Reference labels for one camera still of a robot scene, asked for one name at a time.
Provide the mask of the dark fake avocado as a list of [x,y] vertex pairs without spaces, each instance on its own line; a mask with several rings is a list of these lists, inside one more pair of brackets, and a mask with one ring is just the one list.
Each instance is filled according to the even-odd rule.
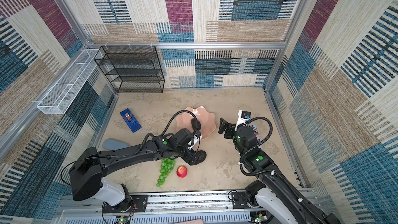
[[203,150],[199,150],[193,157],[193,165],[198,165],[205,161],[207,153]]

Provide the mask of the fake red apple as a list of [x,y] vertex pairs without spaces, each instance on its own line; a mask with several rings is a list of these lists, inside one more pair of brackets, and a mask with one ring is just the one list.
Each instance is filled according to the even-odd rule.
[[185,178],[188,174],[188,169],[185,166],[180,166],[177,168],[176,174],[179,178]]

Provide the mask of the fake green grape bunch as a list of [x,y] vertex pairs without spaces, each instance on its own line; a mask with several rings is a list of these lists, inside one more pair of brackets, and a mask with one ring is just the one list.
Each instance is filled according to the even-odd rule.
[[170,159],[168,159],[168,158],[162,159],[161,167],[160,167],[160,176],[159,176],[159,178],[157,180],[157,184],[156,184],[157,187],[161,187],[164,184],[167,177],[173,171],[173,169],[175,167],[176,159],[177,159],[176,157],[172,157]]

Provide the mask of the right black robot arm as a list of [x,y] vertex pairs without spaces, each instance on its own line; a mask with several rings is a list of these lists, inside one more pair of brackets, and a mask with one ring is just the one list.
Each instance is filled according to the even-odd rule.
[[265,117],[256,117],[236,125],[221,118],[218,131],[225,139],[233,141],[240,155],[240,171],[246,176],[256,178],[256,181],[246,187],[248,205],[264,208],[282,224],[340,223],[334,214],[325,214],[305,198],[262,150],[261,146],[271,137],[273,128],[270,127],[266,137],[258,141],[250,126],[256,120],[271,123]]

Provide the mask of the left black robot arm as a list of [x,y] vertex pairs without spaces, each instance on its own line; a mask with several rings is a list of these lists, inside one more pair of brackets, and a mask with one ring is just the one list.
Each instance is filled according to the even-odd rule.
[[192,131],[183,128],[175,134],[162,132],[158,136],[148,133],[141,144],[117,150],[86,149],[69,169],[73,200],[97,199],[116,212],[127,212],[134,203],[126,185],[115,184],[106,176],[135,164],[161,159],[182,158],[189,165],[203,162],[206,153],[192,150],[201,136],[198,119],[192,112],[185,112],[192,116]]

